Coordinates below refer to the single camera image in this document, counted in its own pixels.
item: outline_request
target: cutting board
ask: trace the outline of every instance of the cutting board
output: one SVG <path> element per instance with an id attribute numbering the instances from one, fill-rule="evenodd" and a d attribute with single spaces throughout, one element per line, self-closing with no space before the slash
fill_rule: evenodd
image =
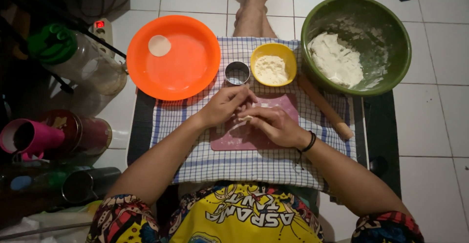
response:
<path id="1" fill-rule="evenodd" d="M 298 123 L 297 101 L 294 94 L 271 94 L 258 96 L 258 103 L 254 106 L 278 106 Z M 284 147 L 274 144 L 260 129 L 251 126 L 248 122 L 235 123 L 232 118 L 218 127 L 210 128 L 210 146 L 215 151 L 226 150 L 276 150 Z"/>

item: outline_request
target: green container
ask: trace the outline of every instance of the green container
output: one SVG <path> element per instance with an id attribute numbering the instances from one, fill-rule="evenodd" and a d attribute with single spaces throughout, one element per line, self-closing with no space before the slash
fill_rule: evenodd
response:
<path id="1" fill-rule="evenodd" d="M 316 67 L 309 42 L 323 32 L 339 35 L 360 52 L 363 80 L 353 88 L 332 83 Z M 392 90 L 407 73 L 412 49 L 402 22 L 374 0 L 325 0 L 308 14 L 301 31 L 303 73 L 332 93 L 377 96 Z"/>

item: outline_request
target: bracelet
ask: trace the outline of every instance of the bracelet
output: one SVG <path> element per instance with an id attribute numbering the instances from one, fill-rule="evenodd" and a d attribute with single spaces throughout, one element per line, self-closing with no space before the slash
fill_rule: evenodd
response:
<path id="1" fill-rule="evenodd" d="M 310 150 L 311 147 L 313 147 L 314 143 L 316 142 L 316 134 L 314 134 L 311 130 L 309 132 L 311 133 L 311 141 L 309 142 L 308 147 L 304 148 L 303 150 L 296 149 L 298 150 L 298 152 L 300 152 L 300 154 Z"/>

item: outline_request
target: blue lid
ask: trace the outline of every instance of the blue lid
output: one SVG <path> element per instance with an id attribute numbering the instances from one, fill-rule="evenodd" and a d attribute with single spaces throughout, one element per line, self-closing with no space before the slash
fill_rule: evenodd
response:
<path id="1" fill-rule="evenodd" d="M 30 176 L 18 176 L 13 179 L 10 183 L 10 188 L 13 191 L 18 191 L 30 186 L 32 183 L 32 178 Z"/>

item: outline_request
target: rolling pin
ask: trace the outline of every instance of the rolling pin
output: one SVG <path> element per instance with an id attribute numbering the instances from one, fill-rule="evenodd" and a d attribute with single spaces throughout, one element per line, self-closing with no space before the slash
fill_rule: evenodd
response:
<path id="1" fill-rule="evenodd" d="M 354 136 L 353 131 L 350 129 L 344 120 L 337 114 L 337 112 L 331 107 L 331 105 L 325 100 L 324 96 L 314 88 L 306 78 L 306 76 L 301 75 L 298 77 L 298 85 L 305 91 L 309 96 L 311 101 L 324 113 L 325 117 L 331 122 L 335 130 L 339 135 L 341 135 L 345 140 L 349 140 Z"/>

